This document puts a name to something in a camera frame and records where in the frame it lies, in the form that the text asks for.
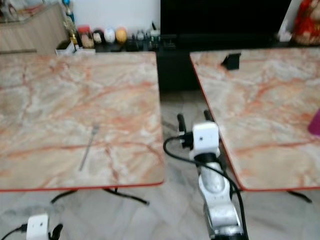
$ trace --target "table top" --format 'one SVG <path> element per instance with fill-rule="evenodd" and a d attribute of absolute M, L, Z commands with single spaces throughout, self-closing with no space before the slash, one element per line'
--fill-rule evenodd
<path fill-rule="evenodd" d="M 0 191 L 158 185 L 162 142 L 154 53 L 0 57 Z"/>
<path fill-rule="evenodd" d="M 220 64 L 239 53 L 239 70 Z M 320 188 L 320 49 L 191 53 L 199 83 L 244 190 Z"/>

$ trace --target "magenta object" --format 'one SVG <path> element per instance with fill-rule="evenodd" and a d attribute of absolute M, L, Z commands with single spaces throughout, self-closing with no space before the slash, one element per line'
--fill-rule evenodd
<path fill-rule="evenodd" d="M 308 130 L 311 134 L 320 136 L 320 109 L 311 121 Z"/>

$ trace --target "white ball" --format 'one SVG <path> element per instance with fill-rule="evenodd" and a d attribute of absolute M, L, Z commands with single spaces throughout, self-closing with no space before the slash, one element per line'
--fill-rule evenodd
<path fill-rule="evenodd" d="M 116 40 L 116 32 L 111 27 L 104 31 L 104 39 L 108 44 L 113 44 Z"/>

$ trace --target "white wall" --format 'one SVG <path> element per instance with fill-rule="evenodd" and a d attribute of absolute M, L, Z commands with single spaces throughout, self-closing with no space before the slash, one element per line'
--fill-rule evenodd
<path fill-rule="evenodd" d="M 95 28 L 125 27 L 132 33 L 151 28 L 153 21 L 160 27 L 161 0 L 73 0 L 76 25 Z"/>

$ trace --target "red table edge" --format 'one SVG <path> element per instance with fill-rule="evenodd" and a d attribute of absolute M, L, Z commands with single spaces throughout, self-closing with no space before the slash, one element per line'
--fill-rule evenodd
<path fill-rule="evenodd" d="M 191 53 L 189 54 L 189 58 L 190 58 L 190 61 L 191 61 L 192 68 L 193 68 L 193 71 L 194 71 L 194 73 L 195 73 L 196 79 L 197 79 L 198 84 L 199 84 L 199 86 L 200 86 L 201 92 L 202 92 L 202 94 L 203 94 L 203 96 L 204 96 L 204 98 L 205 98 L 205 102 L 206 102 L 206 104 L 207 104 L 207 106 L 208 106 L 208 110 L 210 111 L 210 113 L 211 113 L 214 121 L 216 121 L 215 115 L 214 115 L 213 111 L 212 111 L 211 108 L 210 108 L 210 105 L 209 105 L 209 101 L 208 101 L 208 99 L 207 99 L 207 96 L 206 96 L 206 94 L 205 94 L 205 92 L 204 92 L 204 90 L 203 90 L 203 88 L 202 88 L 201 83 L 200 83 L 200 80 L 199 80 L 199 77 L 198 77 L 198 74 L 197 74 L 197 71 L 196 71 L 196 68 L 195 68 L 195 64 L 194 64 L 194 62 L 192 61 L 192 58 L 191 58 Z M 235 176 L 235 179 L 236 179 L 237 183 L 239 184 L 241 190 L 246 191 L 246 192 L 286 192 L 286 191 L 299 191 L 299 190 L 301 190 L 301 191 L 320 190 L 320 186 L 289 187 L 289 188 L 268 188 L 268 189 L 264 189 L 264 188 L 262 188 L 262 189 L 260 189 L 260 188 L 246 188 L 246 187 L 241 183 L 240 178 L 238 177 L 238 175 L 237 175 L 237 173 L 236 173 L 236 171 L 235 171 L 235 168 L 234 168 L 232 162 L 230 161 L 230 158 L 229 158 L 230 154 L 229 154 L 227 148 L 225 147 L 226 145 L 225 145 L 225 141 L 224 141 L 223 136 L 221 135 L 220 137 L 221 137 L 221 141 L 222 141 L 223 147 L 224 147 L 225 152 L 226 152 L 227 160 L 228 160 L 228 162 L 229 162 L 229 164 L 230 164 L 230 166 L 231 166 L 231 170 L 232 170 L 232 172 L 233 172 L 233 174 L 234 174 L 234 176 Z"/>
<path fill-rule="evenodd" d="M 22 188 L 22 189 L 0 189 L 1 193 L 15 193 L 15 192 L 50 192 L 50 191 L 72 191 L 72 190 L 94 190 L 94 189 L 128 189 L 128 188 L 142 188 L 142 187 L 156 187 L 165 182 L 162 180 L 155 183 L 146 184 L 127 184 L 127 185 L 107 185 L 107 186 L 81 186 L 81 187 L 56 187 L 56 188 Z"/>

